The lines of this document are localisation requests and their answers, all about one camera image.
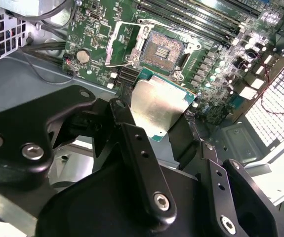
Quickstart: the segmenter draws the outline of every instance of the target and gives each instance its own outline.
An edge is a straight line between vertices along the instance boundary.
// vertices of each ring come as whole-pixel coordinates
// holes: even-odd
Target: black plastic part
[[[142,215],[139,194],[130,188],[134,183],[118,160],[53,197],[39,216],[36,237],[201,236],[199,227],[205,223],[196,216],[198,182],[162,166],[161,170],[178,206],[177,218],[166,231],[154,233],[146,225],[149,219]]]
[[[101,130],[93,139],[96,158],[105,158],[106,164],[123,159],[127,166],[131,189],[138,190],[140,206],[148,216],[149,227],[162,231],[174,222],[177,208],[165,178],[156,160],[144,129],[135,126],[129,106],[120,99],[112,99],[105,114],[109,120],[110,136]],[[161,211],[154,202],[156,193],[164,194],[170,202],[168,211]]]
[[[82,91],[90,97],[82,96]],[[74,85],[0,112],[0,136],[3,138],[0,184],[21,188],[40,185],[52,164],[51,144],[55,143],[63,122],[74,113],[90,108],[94,101],[95,96],[90,91]],[[29,160],[21,154],[24,145],[29,143],[42,147],[42,158]]]
[[[183,170],[195,157],[199,148],[199,138],[194,140],[189,129],[189,121],[181,116],[168,132],[172,153],[175,161],[179,162],[179,169]]]
[[[223,167],[229,174],[237,217],[249,236],[284,237],[284,217],[254,180],[241,166],[237,169],[234,160],[227,160]]]

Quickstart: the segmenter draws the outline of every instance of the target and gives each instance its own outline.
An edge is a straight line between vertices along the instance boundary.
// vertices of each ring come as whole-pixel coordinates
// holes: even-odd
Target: vented metal panel
[[[264,93],[263,105],[268,111],[284,113],[284,70]],[[284,140],[284,114],[266,112],[261,106],[261,99],[253,105],[246,118],[266,146],[276,139]]]

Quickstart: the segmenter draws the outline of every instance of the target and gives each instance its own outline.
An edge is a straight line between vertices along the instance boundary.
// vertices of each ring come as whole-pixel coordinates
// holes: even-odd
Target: mounting screw hole
[[[141,156],[144,157],[144,158],[150,157],[145,151],[141,152]]]
[[[62,156],[61,159],[62,160],[68,160],[68,156]]]
[[[83,97],[86,97],[86,98],[89,98],[89,97],[90,97],[89,93],[87,93],[87,92],[85,92],[85,91],[81,91],[81,95],[82,95]]]
[[[117,100],[117,105],[123,108],[125,107],[125,104],[121,100]]]
[[[138,134],[135,135],[135,138],[136,138],[137,140],[139,140],[139,141],[142,140],[142,137],[141,137],[140,135],[138,135]]]
[[[225,190],[225,187],[223,186],[223,185],[221,185],[221,184],[217,184],[217,186],[219,186],[219,188],[221,189],[221,190]]]
[[[220,171],[218,171],[218,170],[216,171],[216,173],[217,173],[217,175],[220,176],[220,177],[223,176],[222,173],[221,173]]]

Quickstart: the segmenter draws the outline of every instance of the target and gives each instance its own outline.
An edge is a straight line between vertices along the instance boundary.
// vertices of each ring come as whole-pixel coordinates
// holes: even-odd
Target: wire
[[[68,21],[67,21],[64,25],[62,25],[62,26],[54,26],[54,25],[52,25],[52,24],[50,24],[50,23],[48,23],[48,22],[46,22],[46,21],[44,21],[44,20],[42,20],[42,23],[43,23],[46,27],[49,27],[49,28],[52,28],[52,29],[55,29],[55,30],[64,29],[64,28],[67,27],[67,26],[71,23],[71,21],[73,20],[75,14],[76,14],[76,10],[77,10],[77,2],[75,2],[73,11],[71,12],[71,15],[70,15]]]
[[[18,51],[21,52],[23,54],[23,56],[25,57],[25,59],[27,60],[28,64],[31,66],[31,68],[33,69],[33,71],[35,72],[35,74],[39,77],[39,79],[47,84],[50,84],[50,85],[65,85],[65,84],[68,84],[70,83],[72,80],[74,80],[74,78],[76,77],[77,73],[75,71],[75,69],[69,65],[69,67],[73,70],[73,76],[67,80],[67,81],[63,81],[63,82],[50,82],[50,81],[47,81],[45,80],[39,73],[38,71],[36,70],[36,68],[34,67],[34,65],[32,64],[32,62],[30,61],[30,59],[26,56],[26,54],[21,50],[21,48],[18,48]]]
[[[62,40],[65,40],[65,41],[67,40],[67,36],[66,36],[65,34],[59,32],[59,31],[57,31],[57,30],[55,30],[55,29],[52,29],[52,28],[50,28],[49,26],[42,25],[42,26],[41,26],[41,29],[52,33],[53,35],[59,37],[59,38],[62,39]]]
[[[270,77],[269,77],[269,72],[267,70],[266,64],[262,61],[262,65],[265,68],[265,73],[266,73],[266,77],[267,77],[267,82],[268,85],[267,87],[263,90],[263,92],[260,94],[260,99],[261,99],[261,107],[263,108],[264,111],[266,111],[269,114],[272,115],[284,115],[284,112],[273,112],[273,111],[269,111],[265,106],[264,106],[264,94],[265,92],[269,89],[269,86],[271,85],[270,82]]]
[[[56,8],[52,9],[51,11],[44,13],[41,16],[22,16],[17,13],[12,13],[16,18],[23,20],[23,21],[42,21],[48,18],[51,18],[52,16],[57,15],[60,13],[62,10],[64,10],[65,7],[69,5],[69,3],[72,2],[72,0],[64,0],[59,6]]]
[[[49,42],[49,43],[40,43],[36,45],[26,45],[22,47],[22,50],[44,50],[44,48],[51,48],[52,50],[61,50],[65,49],[65,42]]]
[[[39,58],[41,60],[51,62],[51,63],[53,63],[53,64],[55,64],[59,67],[63,66],[63,59],[55,58],[53,56],[49,56],[49,55],[46,55],[46,54],[43,54],[43,53],[38,53],[38,52],[33,52],[33,51],[27,51],[25,53],[29,54],[31,56],[34,56],[36,58]]]

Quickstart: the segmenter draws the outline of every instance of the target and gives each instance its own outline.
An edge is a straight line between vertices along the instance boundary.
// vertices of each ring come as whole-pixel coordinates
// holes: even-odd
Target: ram slot
[[[204,5],[201,2],[198,2],[198,1],[195,1],[195,0],[172,0],[172,1],[178,2],[186,8],[191,8],[191,9],[197,10],[197,11],[204,13],[204,14],[208,15],[209,17],[215,18],[217,20],[231,22],[232,24],[237,25],[237,26],[240,25],[239,20],[237,20],[237,19],[235,19],[235,18],[233,18],[229,15],[225,15],[224,13],[220,12],[219,10],[213,9],[212,7]]]
[[[179,28],[179,30],[181,30],[181,31],[193,32],[198,36],[204,37],[204,38],[209,39],[209,40],[213,40],[213,41],[218,42],[218,43],[224,43],[224,41],[225,41],[223,38],[218,37],[215,34],[213,35],[213,34],[207,32],[207,31],[197,29],[197,28],[195,28],[195,27],[193,27],[193,26],[191,26],[191,25],[189,25],[185,22],[182,22],[179,19],[173,18],[173,17],[171,17],[171,16],[169,16],[169,15],[163,13],[163,12],[157,11],[154,7],[150,6],[149,4],[146,5],[145,3],[141,2],[138,8],[141,9],[141,10],[144,10],[146,12],[152,13],[154,15],[157,15],[159,17],[162,17],[162,18],[178,25],[179,27],[184,29],[184,30],[182,30],[181,28]]]
[[[247,6],[239,1],[236,0],[222,0],[222,1],[229,3],[230,5],[234,6],[236,9],[240,10],[241,12],[251,15],[255,18],[258,18],[261,14],[260,11],[257,11],[256,9],[253,9],[250,6]]]
[[[184,0],[165,0],[169,3],[172,3],[184,10],[189,11],[190,13],[197,15],[203,19],[208,19],[214,24],[221,25],[222,27],[230,27],[230,29],[239,30],[238,26],[240,25],[239,21],[234,18],[230,18],[229,16],[225,16],[222,13],[205,6],[203,4],[191,4],[189,2],[185,2]]]
[[[167,2],[166,3],[167,6],[172,7],[173,9],[175,9],[176,11],[184,15],[190,16],[191,18],[195,20],[206,22],[207,24],[214,26],[222,31],[227,31],[230,33],[235,33],[235,34],[236,32],[239,32],[239,27],[237,26],[233,27],[232,26],[233,24],[229,25],[230,23],[229,24],[223,23],[224,19],[216,20],[212,17],[209,17],[203,14],[202,12],[196,11],[194,9],[189,9],[187,7],[182,6],[181,4],[175,4],[173,3],[174,2],[173,0],[164,0],[164,1]]]
[[[201,21],[199,21],[200,19],[198,19],[198,17],[193,17],[192,15],[189,15],[188,12],[185,12],[185,11],[181,10],[180,8],[178,8],[176,6],[171,6],[169,4],[165,4],[165,3],[160,2],[158,0],[156,0],[156,2],[154,2],[153,0],[142,0],[142,1],[148,2],[150,4],[153,4],[157,7],[160,7],[162,9],[166,10],[170,14],[170,16],[176,15],[180,18],[184,18],[184,19],[188,20],[189,22],[191,22],[193,25],[197,25],[199,27],[205,28],[205,29],[213,32],[214,34],[216,34],[220,37],[226,37],[228,34],[231,34],[230,32],[225,31],[224,29],[220,29],[219,27],[217,27],[214,24],[211,24],[209,22],[208,22],[208,24],[206,24],[206,21],[202,22],[202,19],[201,19]]]

